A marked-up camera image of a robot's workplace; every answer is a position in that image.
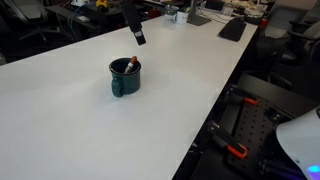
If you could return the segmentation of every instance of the monitor stand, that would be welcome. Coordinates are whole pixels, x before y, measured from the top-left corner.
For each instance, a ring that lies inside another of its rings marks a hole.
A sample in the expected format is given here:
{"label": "monitor stand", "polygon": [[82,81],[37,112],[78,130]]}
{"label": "monitor stand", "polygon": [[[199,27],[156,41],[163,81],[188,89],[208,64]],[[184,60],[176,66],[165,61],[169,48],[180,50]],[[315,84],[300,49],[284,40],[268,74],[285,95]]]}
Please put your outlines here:
{"label": "monitor stand", "polygon": [[211,19],[196,15],[196,9],[197,9],[197,0],[191,0],[191,11],[188,16],[188,21],[187,21],[188,23],[196,26],[202,26],[211,21]]}
{"label": "monitor stand", "polygon": [[196,26],[202,26],[210,21],[211,21],[211,19],[207,19],[202,16],[198,16],[196,14],[194,14],[194,15],[190,14],[188,17],[188,23],[196,25]]}

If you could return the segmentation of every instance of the dark green mug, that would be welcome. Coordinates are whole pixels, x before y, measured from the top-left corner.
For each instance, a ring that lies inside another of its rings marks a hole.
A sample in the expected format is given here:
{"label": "dark green mug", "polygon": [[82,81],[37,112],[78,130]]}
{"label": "dark green mug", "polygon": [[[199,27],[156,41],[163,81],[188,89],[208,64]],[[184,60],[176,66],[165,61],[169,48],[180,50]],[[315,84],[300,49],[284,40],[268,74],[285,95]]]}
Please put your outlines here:
{"label": "dark green mug", "polygon": [[112,74],[112,93],[116,97],[122,97],[124,94],[132,94],[140,88],[140,69],[141,64],[137,61],[131,71],[124,74],[131,58],[120,58],[114,60],[109,69]]}

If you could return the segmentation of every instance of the black keyboard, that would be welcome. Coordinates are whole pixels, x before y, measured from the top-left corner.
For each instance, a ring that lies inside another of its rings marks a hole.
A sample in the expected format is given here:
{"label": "black keyboard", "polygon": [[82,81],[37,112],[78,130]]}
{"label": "black keyboard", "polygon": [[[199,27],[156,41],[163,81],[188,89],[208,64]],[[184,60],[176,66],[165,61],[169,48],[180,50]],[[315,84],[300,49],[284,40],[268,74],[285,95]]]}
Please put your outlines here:
{"label": "black keyboard", "polygon": [[246,28],[246,25],[247,24],[241,19],[232,19],[223,27],[219,33],[219,36],[232,41],[239,41],[244,29]]}

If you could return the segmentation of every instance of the marker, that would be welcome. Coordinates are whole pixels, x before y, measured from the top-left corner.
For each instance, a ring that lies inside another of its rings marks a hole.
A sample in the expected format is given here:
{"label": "marker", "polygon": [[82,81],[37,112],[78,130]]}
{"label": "marker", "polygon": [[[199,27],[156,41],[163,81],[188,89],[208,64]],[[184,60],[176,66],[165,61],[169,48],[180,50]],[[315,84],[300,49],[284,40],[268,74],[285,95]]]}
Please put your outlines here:
{"label": "marker", "polygon": [[137,61],[138,61],[137,56],[133,56],[128,64],[128,66],[126,67],[126,70],[124,70],[124,74],[128,74],[131,71],[134,63],[136,63]]}

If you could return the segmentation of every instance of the cup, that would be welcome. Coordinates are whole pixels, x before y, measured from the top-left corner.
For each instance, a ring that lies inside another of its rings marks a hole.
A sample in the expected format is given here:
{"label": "cup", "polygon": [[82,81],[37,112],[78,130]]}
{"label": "cup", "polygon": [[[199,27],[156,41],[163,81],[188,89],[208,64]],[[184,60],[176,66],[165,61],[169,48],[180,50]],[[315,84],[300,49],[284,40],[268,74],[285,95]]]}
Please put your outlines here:
{"label": "cup", "polygon": [[173,16],[173,21],[178,24],[185,24],[187,23],[188,15],[189,13],[178,11],[177,14]]}
{"label": "cup", "polygon": [[179,7],[177,7],[177,6],[166,6],[164,16],[168,20],[173,20],[173,16],[175,14],[177,14],[178,9],[179,9]]}
{"label": "cup", "polygon": [[124,94],[132,94],[140,88],[140,69],[141,64],[137,61],[131,71],[124,74],[131,58],[120,58],[114,60],[109,69],[112,74],[112,93],[116,97],[122,97]]}

